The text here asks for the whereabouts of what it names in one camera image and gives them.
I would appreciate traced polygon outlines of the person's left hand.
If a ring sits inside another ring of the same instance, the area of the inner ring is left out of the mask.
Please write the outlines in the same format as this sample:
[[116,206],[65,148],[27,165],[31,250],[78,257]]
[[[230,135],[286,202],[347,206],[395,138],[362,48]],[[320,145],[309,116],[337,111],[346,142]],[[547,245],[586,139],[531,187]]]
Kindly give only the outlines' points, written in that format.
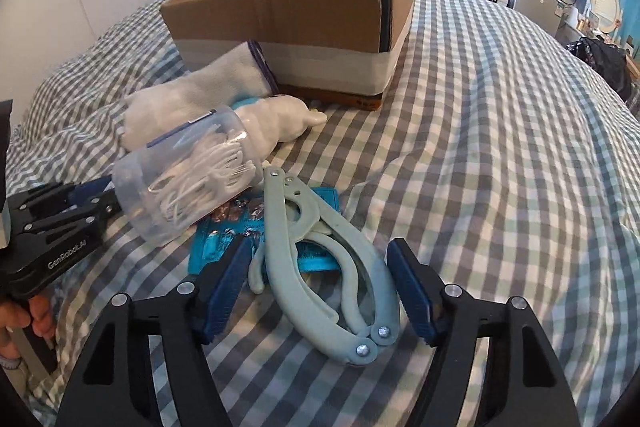
[[24,329],[28,326],[32,326],[34,333],[41,338],[50,340],[54,337],[55,323],[48,293],[30,298],[26,308],[19,303],[1,299],[1,328]]

